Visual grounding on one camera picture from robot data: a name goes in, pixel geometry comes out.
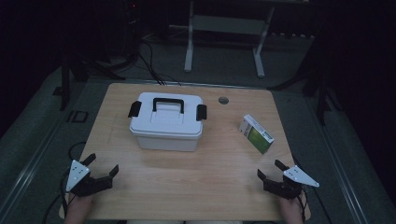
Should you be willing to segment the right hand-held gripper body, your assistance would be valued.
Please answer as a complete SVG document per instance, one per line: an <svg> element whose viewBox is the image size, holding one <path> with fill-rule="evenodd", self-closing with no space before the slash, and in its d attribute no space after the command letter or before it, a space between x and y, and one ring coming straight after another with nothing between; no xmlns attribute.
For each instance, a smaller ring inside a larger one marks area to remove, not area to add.
<svg viewBox="0 0 396 224"><path fill-rule="evenodd" d="M268 178L265 182L262 181L263 189L265 191L275 194L276 196L290 200L297 198L301 194L303 190L303 185L311 186L314 188L319 187L319 182L314 180L310 175L304 172L297 165L289 167L289 169L282 172L282 174L282 182L275 182Z"/></svg>

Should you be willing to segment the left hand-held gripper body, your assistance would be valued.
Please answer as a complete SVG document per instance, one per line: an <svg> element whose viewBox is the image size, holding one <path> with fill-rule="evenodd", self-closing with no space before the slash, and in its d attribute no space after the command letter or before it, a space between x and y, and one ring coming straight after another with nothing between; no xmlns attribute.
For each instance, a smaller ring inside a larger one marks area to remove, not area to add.
<svg viewBox="0 0 396 224"><path fill-rule="evenodd" d="M66 192L86 197L113 187L112 175L97 179L91 177L89 164L89 161L72 160L65 186Z"/></svg>

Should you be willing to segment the green and white carton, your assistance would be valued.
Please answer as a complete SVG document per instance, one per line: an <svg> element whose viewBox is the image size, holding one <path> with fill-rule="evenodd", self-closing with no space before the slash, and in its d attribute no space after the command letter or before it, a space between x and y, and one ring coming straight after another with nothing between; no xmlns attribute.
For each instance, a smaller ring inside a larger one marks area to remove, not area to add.
<svg viewBox="0 0 396 224"><path fill-rule="evenodd" d="M265 154L275 142L275 138L250 115L243 117L239 131L261 154Z"/></svg>

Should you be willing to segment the white storage box black handle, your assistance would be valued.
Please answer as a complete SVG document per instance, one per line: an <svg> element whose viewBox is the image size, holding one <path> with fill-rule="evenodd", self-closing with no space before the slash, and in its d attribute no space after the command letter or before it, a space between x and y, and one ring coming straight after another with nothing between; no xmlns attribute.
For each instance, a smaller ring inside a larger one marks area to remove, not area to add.
<svg viewBox="0 0 396 224"><path fill-rule="evenodd" d="M207 106L197 95L142 92L128 117L141 148L193 152L203 133Z"/></svg>

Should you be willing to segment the person's right hand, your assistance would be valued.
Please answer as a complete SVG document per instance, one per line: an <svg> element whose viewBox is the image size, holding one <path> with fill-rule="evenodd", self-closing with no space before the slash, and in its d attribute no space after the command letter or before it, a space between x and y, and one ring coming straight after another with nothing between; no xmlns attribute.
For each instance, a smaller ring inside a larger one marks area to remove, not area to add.
<svg viewBox="0 0 396 224"><path fill-rule="evenodd" d="M299 197L291 200L282 197L278 199L280 214L286 224L304 224L304 209L300 203L300 200L303 198L304 195L301 194Z"/></svg>

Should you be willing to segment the person's left hand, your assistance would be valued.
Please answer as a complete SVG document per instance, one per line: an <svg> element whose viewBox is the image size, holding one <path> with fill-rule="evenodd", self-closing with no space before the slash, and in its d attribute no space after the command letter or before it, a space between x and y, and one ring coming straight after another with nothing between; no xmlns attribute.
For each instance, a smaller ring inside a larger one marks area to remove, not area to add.
<svg viewBox="0 0 396 224"><path fill-rule="evenodd" d="M93 196L78 197L71 194L64 224L84 224L92 209Z"/></svg>

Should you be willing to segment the black stand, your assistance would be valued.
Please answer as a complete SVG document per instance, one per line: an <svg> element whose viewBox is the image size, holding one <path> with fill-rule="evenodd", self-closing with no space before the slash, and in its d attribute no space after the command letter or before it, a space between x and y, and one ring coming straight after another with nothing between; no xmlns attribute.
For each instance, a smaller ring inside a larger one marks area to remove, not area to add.
<svg viewBox="0 0 396 224"><path fill-rule="evenodd" d="M332 70L332 52L333 47L330 47L323 38L317 35L305 54L296 74L280 84L268 87L269 91L281 91L305 80L302 89L303 96L313 97L315 94L318 95L316 117L322 126L325 125L325 111L329 108L326 97Z"/></svg>
<svg viewBox="0 0 396 224"><path fill-rule="evenodd" d="M62 98L60 110L65 111L70 102L70 73L73 73L77 81L85 82L88 80L88 74L85 67L88 66L105 77L116 80L125 80L125 77L116 75L116 69L125 68L134 62L134 57L129 55L122 63L104 66L99 64L93 57L86 52L81 51L72 44L65 46L65 52L61 61L61 86L54 91L55 95Z"/></svg>

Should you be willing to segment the white metal stand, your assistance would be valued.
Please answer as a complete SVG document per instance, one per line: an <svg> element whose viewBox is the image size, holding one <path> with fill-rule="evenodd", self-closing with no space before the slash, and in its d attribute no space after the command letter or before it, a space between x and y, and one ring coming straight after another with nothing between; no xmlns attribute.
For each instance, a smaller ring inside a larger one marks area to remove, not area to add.
<svg viewBox="0 0 396 224"><path fill-rule="evenodd" d="M252 56L255 63L258 78L265 77L262 62L262 48L265 38L268 35L270 23L275 12L274 7L269 7L264 20L239 19L233 17L219 17L196 14L194 12L194 0L190 0L189 5L189 25L188 44L185 56L184 71L189 73L192 70L193 62L193 32L209 31L217 33L257 35L260 40L258 45L252 49Z"/></svg>

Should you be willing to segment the dark device with red light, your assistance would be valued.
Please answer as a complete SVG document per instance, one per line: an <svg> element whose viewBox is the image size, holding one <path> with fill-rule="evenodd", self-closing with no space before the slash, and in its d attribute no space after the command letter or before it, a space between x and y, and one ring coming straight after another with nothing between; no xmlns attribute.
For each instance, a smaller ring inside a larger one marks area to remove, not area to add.
<svg viewBox="0 0 396 224"><path fill-rule="evenodd" d="M141 18L141 0L122 0L127 23L135 27Z"/></svg>

